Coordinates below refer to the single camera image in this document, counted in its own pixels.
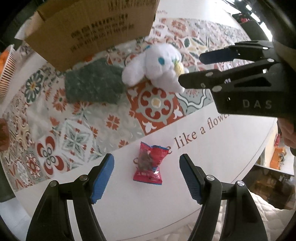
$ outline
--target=plush toy blue eye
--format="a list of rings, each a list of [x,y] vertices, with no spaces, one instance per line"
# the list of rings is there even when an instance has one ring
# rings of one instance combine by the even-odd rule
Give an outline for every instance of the plush toy blue eye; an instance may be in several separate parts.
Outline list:
[[[161,65],[165,65],[165,59],[160,57],[158,58],[158,62],[161,64]]]

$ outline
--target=white bedspread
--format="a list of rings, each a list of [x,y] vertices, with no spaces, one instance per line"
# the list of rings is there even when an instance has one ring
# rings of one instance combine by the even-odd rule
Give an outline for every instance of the white bedspread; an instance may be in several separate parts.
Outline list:
[[[287,226],[291,217],[293,216],[294,210],[281,210],[273,207],[271,204],[266,202],[260,196],[251,193],[256,206],[259,210],[261,218],[263,220],[268,241],[274,241],[278,238],[278,236],[282,233],[284,228]],[[218,241],[221,235],[224,216],[226,210],[226,201],[223,200],[221,202],[220,213],[218,217],[218,222],[215,230],[215,234],[213,237],[213,241]],[[167,234],[165,236],[161,236],[153,241],[187,241],[190,233],[194,227],[195,223],[189,223],[184,227]]]

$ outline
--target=ceiling light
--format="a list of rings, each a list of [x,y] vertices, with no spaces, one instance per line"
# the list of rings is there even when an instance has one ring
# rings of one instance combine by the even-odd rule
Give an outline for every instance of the ceiling light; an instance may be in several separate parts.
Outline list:
[[[262,28],[263,32],[267,36],[268,40],[271,42],[272,41],[272,34],[271,34],[270,30],[267,28],[265,22],[262,22],[262,24],[260,24],[260,27]]]
[[[248,9],[248,10],[252,10],[252,8],[250,7],[250,5],[248,4],[247,6],[246,6],[246,8]]]
[[[251,14],[251,17],[254,18],[257,22],[260,22],[260,18],[258,18],[254,13]]]

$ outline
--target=blue gripper pad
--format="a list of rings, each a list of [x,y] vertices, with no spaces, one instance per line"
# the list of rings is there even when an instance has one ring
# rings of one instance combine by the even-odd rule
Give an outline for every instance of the blue gripper pad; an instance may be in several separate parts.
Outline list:
[[[95,204],[97,200],[102,198],[113,169],[114,156],[110,154],[93,183],[91,204]]]
[[[201,185],[192,170],[192,167],[195,168],[193,162],[190,159],[187,160],[184,155],[181,155],[179,165],[191,197],[196,200],[197,203],[201,203]]]
[[[237,52],[230,48],[206,52],[200,55],[200,61],[203,64],[233,61],[235,58],[237,58]]]

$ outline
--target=orange item on shelf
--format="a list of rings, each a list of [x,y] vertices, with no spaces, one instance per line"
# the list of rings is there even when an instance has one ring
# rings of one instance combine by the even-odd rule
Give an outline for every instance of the orange item on shelf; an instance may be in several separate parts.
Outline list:
[[[276,149],[274,150],[274,155],[272,156],[272,159],[270,161],[270,168],[280,170],[280,168],[281,168],[280,154],[281,153],[284,153],[284,156],[285,156],[286,148],[285,147],[276,147]]]
[[[1,55],[0,55],[0,74],[3,72],[4,65],[6,63],[6,60],[8,58],[9,51],[5,50]]]

